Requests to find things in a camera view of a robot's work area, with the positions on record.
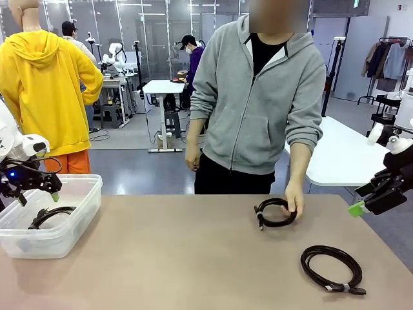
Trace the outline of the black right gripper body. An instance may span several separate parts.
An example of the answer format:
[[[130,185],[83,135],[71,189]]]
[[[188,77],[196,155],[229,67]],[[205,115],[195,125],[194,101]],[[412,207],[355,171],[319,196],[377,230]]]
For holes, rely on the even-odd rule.
[[[375,178],[399,178],[400,181],[403,180],[404,191],[412,190],[412,151],[403,151],[399,154],[388,152],[383,164],[385,169],[376,173]]]

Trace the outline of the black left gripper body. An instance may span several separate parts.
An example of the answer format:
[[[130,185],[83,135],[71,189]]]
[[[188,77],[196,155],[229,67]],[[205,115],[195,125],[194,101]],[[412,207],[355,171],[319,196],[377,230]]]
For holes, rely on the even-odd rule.
[[[23,191],[32,189],[54,194],[61,187],[62,183],[56,173],[40,171],[32,164],[1,164],[1,194],[4,197],[19,197]]]

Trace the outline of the person's left hand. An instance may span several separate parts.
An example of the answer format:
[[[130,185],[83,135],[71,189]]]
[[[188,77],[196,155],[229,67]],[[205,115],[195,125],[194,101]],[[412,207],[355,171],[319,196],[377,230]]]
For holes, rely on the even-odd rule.
[[[285,198],[288,203],[288,211],[295,212],[299,218],[303,214],[305,205],[303,194],[303,182],[290,180],[285,189]]]

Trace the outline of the person's right hand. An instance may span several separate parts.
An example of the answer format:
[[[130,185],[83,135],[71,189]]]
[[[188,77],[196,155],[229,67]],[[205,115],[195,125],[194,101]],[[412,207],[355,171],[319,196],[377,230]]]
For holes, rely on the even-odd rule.
[[[185,152],[185,163],[187,167],[195,172],[199,168],[199,162],[201,157],[201,150],[198,148],[195,149],[186,149]]]

